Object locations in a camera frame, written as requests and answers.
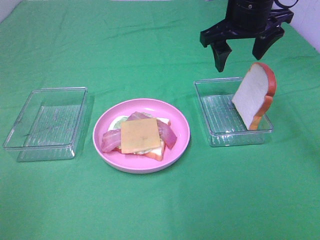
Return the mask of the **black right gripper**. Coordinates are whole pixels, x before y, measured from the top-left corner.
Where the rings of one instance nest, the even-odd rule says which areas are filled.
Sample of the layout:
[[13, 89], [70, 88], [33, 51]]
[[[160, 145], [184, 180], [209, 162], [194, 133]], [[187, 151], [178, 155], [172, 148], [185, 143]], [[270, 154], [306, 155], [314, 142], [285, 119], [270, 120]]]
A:
[[285, 34], [282, 23], [289, 24], [294, 13], [289, 9], [275, 9], [268, 14], [244, 14], [238, 20], [225, 18], [212, 27], [200, 32], [203, 47], [211, 45], [215, 67], [224, 71], [232, 49], [227, 40], [255, 38], [252, 54], [260, 60], [267, 50]]

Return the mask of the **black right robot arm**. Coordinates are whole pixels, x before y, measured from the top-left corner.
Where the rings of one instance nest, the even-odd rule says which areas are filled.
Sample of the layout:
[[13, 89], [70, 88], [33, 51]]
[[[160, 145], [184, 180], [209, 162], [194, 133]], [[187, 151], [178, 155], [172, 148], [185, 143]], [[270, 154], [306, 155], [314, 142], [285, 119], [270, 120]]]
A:
[[252, 55], [260, 60], [285, 31], [282, 23], [291, 23], [292, 5], [278, 0], [229, 0], [225, 18], [200, 32], [203, 47], [211, 46], [214, 64], [223, 72], [232, 49], [227, 40], [254, 39]]

